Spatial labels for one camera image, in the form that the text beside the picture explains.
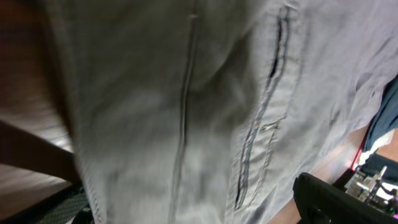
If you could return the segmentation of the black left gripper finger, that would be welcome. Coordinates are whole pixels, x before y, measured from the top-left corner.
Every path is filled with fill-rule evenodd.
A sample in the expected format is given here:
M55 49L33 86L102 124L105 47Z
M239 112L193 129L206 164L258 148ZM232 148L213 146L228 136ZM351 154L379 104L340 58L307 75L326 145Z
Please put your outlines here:
M69 186L45 200L1 220L11 223L72 223L76 215L90 205L82 185Z

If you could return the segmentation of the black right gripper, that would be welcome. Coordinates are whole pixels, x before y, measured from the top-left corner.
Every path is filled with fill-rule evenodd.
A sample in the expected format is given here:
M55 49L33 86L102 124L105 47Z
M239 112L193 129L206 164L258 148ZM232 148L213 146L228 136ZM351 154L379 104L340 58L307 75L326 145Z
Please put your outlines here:
M294 182L298 224L397 224L397 162L371 155L344 186L345 193L309 173Z

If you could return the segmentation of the grey shorts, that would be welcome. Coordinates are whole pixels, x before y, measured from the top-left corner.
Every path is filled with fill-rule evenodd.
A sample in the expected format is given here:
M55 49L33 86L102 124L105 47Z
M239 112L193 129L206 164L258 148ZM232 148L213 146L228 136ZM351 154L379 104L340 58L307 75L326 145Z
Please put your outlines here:
M378 111L397 2L45 1L95 223L265 223Z

